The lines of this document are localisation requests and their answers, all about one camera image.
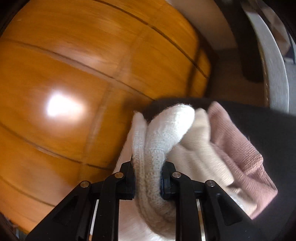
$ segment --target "orange wooden floor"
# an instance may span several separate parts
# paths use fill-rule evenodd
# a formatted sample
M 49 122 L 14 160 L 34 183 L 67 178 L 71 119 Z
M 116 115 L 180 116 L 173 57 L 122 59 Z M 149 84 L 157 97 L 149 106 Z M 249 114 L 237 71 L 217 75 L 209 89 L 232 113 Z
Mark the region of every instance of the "orange wooden floor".
M 164 0 L 30 0 L 0 38 L 0 211 L 30 231 L 112 172 L 135 110 L 203 96 L 210 71 Z

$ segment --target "white knitted fabric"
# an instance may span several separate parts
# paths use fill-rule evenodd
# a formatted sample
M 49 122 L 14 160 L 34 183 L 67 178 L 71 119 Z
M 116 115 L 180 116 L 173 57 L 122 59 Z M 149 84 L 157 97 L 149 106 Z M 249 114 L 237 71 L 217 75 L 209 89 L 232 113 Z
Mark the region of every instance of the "white knitted fabric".
M 136 197 L 120 201 L 120 241 L 175 239 L 174 202 L 163 200 L 159 194 L 166 158 L 193 180 L 215 180 L 245 212 L 256 208 L 239 188 L 229 187 L 233 176 L 210 146 L 210 126 L 202 109 L 194 111 L 188 105 L 176 105 L 161 112 L 148 126 L 143 115 L 136 113 L 115 172 L 131 156 Z

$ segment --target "beige wall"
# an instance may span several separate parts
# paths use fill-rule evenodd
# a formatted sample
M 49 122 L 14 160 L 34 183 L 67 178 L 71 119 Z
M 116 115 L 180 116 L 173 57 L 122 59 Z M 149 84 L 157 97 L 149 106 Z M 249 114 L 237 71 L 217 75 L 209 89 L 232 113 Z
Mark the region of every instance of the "beige wall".
M 208 40 L 215 50 L 236 48 L 234 36 L 214 0 L 168 0 Z

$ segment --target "metal screw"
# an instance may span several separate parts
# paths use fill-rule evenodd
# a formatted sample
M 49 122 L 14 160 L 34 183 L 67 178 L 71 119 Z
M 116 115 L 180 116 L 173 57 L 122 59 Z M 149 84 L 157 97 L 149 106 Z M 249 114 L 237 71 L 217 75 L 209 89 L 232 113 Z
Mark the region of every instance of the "metal screw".
M 122 172 L 117 172 L 114 175 L 116 178 L 122 178 L 123 177 L 123 173 Z
M 88 181 L 83 181 L 82 183 L 80 183 L 80 186 L 82 188 L 87 188 L 89 186 L 89 182 Z
M 179 173 L 179 172 L 173 172 L 173 177 L 179 178 L 179 177 L 181 177 L 181 173 Z
M 213 186 L 215 186 L 215 182 L 213 181 L 213 180 L 208 180 L 207 181 L 207 185 L 209 186 L 209 187 L 213 187 Z

